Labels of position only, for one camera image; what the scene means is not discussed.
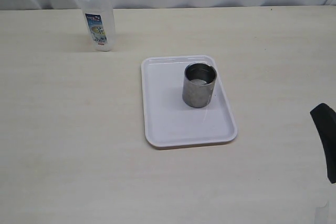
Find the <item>clear plastic pitcher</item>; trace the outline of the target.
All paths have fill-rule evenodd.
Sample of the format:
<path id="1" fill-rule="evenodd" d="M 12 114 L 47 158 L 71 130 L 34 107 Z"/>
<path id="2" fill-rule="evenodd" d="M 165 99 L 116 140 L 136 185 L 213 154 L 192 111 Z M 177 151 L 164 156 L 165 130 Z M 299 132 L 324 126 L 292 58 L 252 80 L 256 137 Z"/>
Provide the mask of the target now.
<path id="1" fill-rule="evenodd" d="M 116 31 L 112 0 L 79 0 L 91 41 L 98 51 L 111 51 Z"/>

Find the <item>white plastic tray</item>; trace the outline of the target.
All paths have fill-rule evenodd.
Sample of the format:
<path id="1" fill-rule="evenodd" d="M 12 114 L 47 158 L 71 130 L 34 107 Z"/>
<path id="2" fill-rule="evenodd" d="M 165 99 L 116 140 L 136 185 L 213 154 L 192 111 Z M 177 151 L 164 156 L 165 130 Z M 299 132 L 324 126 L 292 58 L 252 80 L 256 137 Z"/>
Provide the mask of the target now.
<path id="1" fill-rule="evenodd" d="M 150 57 L 141 64 L 145 138 L 156 148 L 224 144 L 238 135 L 220 78 L 208 106 L 183 101 L 184 70 L 194 62 L 216 66 L 207 55 Z"/>

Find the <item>stainless steel cup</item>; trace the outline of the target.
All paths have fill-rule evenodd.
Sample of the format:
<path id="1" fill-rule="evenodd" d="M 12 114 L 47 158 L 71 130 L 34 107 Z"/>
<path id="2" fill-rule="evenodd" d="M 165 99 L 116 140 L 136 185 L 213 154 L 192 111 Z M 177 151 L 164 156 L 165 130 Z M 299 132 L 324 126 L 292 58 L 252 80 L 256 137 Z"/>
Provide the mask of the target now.
<path id="1" fill-rule="evenodd" d="M 203 108 L 212 99 L 217 72 L 205 62 L 194 62 L 184 70 L 182 99 L 190 107 Z"/>

